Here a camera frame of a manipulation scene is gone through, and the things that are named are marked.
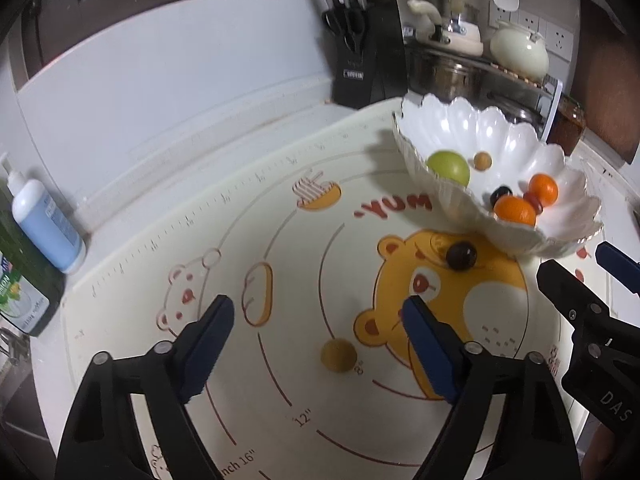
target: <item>dark round fruit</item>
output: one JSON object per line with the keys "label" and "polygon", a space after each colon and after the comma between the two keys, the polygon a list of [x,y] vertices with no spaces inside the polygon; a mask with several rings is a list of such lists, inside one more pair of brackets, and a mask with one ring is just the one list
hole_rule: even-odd
{"label": "dark round fruit", "polygon": [[536,216],[542,214],[543,207],[542,207],[542,204],[540,203],[540,200],[538,200],[538,197],[535,195],[535,193],[527,191],[524,193],[522,197],[524,200],[526,200],[533,206],[533,211],[536,212]]}
{"label": "dark round fruit", "polygon": [[513,194],[513,191],[509,186],[500,186],[493,193],[491,193],[491,197],[489,198],[489,202],[491,202],[491,207],[493,208],[495,206],[495,203],[498,202],[500,197],[503,197],[505,195],[512,195],[512,194]]}
{"label": "dark round fruit", "polygon": [[446,258],[451,269],[469,270],[476,264],[478,251],[471,242],[457,242],[447,250]]}

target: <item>white bottle cap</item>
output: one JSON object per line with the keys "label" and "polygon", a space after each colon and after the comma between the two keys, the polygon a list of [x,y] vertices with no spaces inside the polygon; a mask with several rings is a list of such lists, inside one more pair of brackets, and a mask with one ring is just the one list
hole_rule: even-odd
{"label": "white bottle cap", "polygon": [[21,192],[24,185],[27,183],[24,175],[20,173],[20,171],[15,171],[12,169],[11,164],[9,163],[8,153],[4,152],[0,155],[0,166],[6,171],[7,180],[6,186],[9,188],[9,192],[13,196],[16,196]]}

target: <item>yellow bear face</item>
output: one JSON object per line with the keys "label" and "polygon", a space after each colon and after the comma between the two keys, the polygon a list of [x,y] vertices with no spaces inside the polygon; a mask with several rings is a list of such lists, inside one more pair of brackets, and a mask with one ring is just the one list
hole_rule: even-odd
{"label": "yellow bear face", "polygon": [[[446,262],[447,250],[461,240],[471,242],[478,252],[476,264],[456,271]],[[466,295],[482,282],[501,282],[525,288],[517,262],[476,234],[451,235],[418,231],[406,240],[389,235],[378,242],[384,260],[374,288],[373,308],[361,312],[353,331],[366,346],[386,345],[403,364],[414,370],[424,393],[436,396],[410,345],[400,319],[404,300],[420,296],[440,321],[449,323],[462,341],[471,339],[463,316]]]}

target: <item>cream-colored pot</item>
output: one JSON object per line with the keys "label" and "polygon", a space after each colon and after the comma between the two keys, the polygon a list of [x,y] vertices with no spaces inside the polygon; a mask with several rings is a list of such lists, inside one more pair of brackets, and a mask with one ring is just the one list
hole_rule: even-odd
{"label": "cream-colored pot", "polygon": [[541,82],[549,70],[545,39],[515,23],[498,21],[489,48],[495,60],[516,74]]}

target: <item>bottle label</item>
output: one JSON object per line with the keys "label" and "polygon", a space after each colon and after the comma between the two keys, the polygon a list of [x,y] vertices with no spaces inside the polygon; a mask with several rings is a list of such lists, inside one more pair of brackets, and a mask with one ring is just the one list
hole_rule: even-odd
{"label": "bottle label", "polygon": [[29,333],[45,313],[49,300],[1,253],[0,272],[0,312],[20,330]]}
{"label": "bottle label", "polygon": [[51,221],[56,225],[60,232],[65,235],[65,238],[69,240],[73,246],[78,242],[78,232],[71,225],[71,222],[66,219],[66,216],[60,211],[60,208],[53,201],[50,194],[47,194],[44,198],[45,209],[44,213],[51,218]]}

